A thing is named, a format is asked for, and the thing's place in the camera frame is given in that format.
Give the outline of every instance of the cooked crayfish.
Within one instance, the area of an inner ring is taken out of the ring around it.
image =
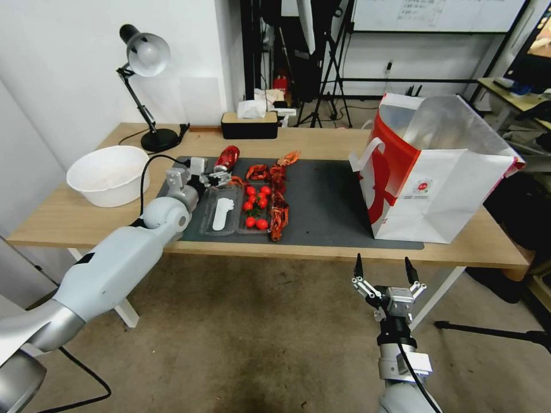
[[[270,239],[273,242],[281,239],[281,231],[289,222],[289,204],[283,197],[286,168],[295,163],[299,156],[300,152],[294,151],[278,159],[271,168],[267,165],[253,165],[247,171],[247,179],[265,180],[271,184]]]

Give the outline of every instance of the black box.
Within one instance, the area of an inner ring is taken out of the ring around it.
[[[276,139],[277,113],[266,112],[263,119],[238,119],[235,112],[226,112],[220,121],[224,139]]]

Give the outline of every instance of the whiteboard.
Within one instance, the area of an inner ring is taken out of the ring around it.
[[[508,32],[524,0],[356,0],[354,31]]]

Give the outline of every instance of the white wall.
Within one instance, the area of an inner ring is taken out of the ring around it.
[[[0,80],[0,235],[8,237],[63,180],[64,172]],[[60,280],[74,262],[66,250],[25,247],[20,251]],[[0,294],[22,307],[54,284],[0,241]]]
[[[346,8],[347,0],[340,7]],[[296,0],[283,0],[282,13],[296,15]],[[340,19],[333,19],[336,39]],[[497,50],[499,36],[483,34],[352,34],[346,60],[341,67],[343,77],[389,77],[409,79],[471,79],[482,76]],[[390,73],[386,67],[392,61]],[[334,79],[334,72],[329,79]],[[465,84],[422,84],[421,95],[467,92]],[[412,84],[391,82],[345,82],[346,95],[381,96],[384,92],[405,93]]]
[[[235,111],[245,98],[243,75],[243,36],[239,0],[215,0],[222,70],[226,80],[226,105]]]
[[[126,62],[118,35],[125,23],[170,45],[164,73],[131,79],[159,122],[203,122],[186,107],[211,108],[218,121],[226,110],[214,0],[2,1],[10,40],[0,42],[0,78],[63,168],[119,122],[143,122],[115,73]]]

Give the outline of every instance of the desk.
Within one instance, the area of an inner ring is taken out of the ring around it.
[[[144,126],[121,123],[100,147],[117,145],[123,137],[144,129]],[[176,125],[160,127],[177,130]],[[233,144],[239,147],[242,157],[279,158],[298,149],[302,152],[302,159],[348,159],[351,150],[361,153],[368,136],[365,130],[281,128],[277,139],[227,141],[218,131],[189,131],[180,145],[165,153],[175,158],[182,155],[217,157],[227,145]],[[139,146],[139,139],[138,135],[125,143]],[[156,159],[151,163],[151,184],[145,194],[146,203],[155,198],[164,182],[165,170],[172,164],[168,159]],[[133,222],[138,212],[139,200],[117,208],[98,208],[62,184],[11,234],[8,241],[19,246],[70,248],[77,253],[76,248],[93,248],[114,229]],[[484,208],[474,215],[451,244],[426,244],[423,250],[176,241],[166,246],[165,252],[350,261],[355,260],[359,252],[363,259],[403,263],[404,257],[408,256],[414,264],[447,266],[438,272],[436,282],[433,280],[429,290],[421,296],[425,302],[419,304],[412,327],[421,321],[466,266],[516,269],[527,266],[524,257]],[[130,326],[137,323],[138,316],[128,301],[124,301],[117,312]]]
[[[494,130],[499,130],[502,127],[503,122],[505,122],[511,115],[511,108],[517,112],[526,112],[538,103],[546,100],[539,95],[532,95],[531,93],[523,96],[512,95],[509,91],[497,86],[494,83],[494,78],[492,77],[482,77],[478,79],[478,83],[492,95],[497,96],[502,101],[507,103],[507,105],[499,113],[494,124],[490,125]],[[536,122],[536,124],[544,130],[551,131],[551,122],[540,119],[532,119],[532,121]]]

